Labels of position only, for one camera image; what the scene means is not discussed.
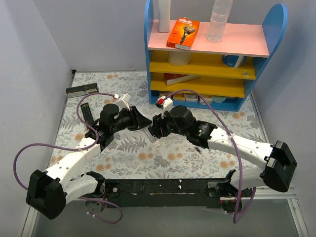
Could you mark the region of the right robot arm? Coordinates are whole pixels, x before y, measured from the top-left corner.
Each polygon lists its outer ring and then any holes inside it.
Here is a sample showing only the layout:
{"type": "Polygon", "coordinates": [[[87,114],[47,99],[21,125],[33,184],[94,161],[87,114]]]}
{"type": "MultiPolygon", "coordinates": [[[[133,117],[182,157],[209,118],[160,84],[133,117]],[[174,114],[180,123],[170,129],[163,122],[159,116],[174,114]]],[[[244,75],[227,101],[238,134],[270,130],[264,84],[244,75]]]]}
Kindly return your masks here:
{"type": "Polygon", "coordinates": [[[197,120],[185,106],[176,106],[169,112],[154,116],[149,132],[158,139],[171,133],[182,135],[195,146],[239,156],[255,165],[241,175],[234,172],[228,176],[223,189],[229,196],[260,186],[286,193],[297,167],[297,161],[285,142],[269,144],[228,135],[212,123],[197,120]]]}

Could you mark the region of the white remote control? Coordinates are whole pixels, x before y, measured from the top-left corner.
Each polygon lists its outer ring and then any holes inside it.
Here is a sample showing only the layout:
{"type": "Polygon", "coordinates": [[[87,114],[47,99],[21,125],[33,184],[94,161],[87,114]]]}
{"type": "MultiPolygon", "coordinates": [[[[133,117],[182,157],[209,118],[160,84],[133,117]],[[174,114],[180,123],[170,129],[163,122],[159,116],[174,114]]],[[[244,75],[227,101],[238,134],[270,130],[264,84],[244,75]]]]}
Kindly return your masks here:
{"type": "Polygon", "coordinates": [[[147,135],[150,142],[155,143],[157,140],[157,137],[151,134],[151,132],[148,130],[148,128],[144,129],[144,133],[147,135]]]}

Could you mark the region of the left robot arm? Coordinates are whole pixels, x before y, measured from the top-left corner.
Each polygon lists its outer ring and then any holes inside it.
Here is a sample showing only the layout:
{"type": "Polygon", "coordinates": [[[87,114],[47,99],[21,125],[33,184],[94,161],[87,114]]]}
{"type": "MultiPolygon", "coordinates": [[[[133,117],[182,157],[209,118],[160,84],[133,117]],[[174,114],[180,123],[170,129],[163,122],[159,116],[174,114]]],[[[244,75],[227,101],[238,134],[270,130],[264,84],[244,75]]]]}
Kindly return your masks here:
{"type": "Polygon", "coordinates": [[[105,105],[94,124],[97,133],[92,130],[86,133],[78,151],[67,154],[45,171],[36,170],[31,174],[26,203],[48,219],[54,219],[66,204],[81,196],[105,197],[105,178],[101,174],[90,171],[77,179],[73,176],[113,141],[115,133],[139,130],[151,123],[134,106],[120,109],[116,104],[105,105]]]}

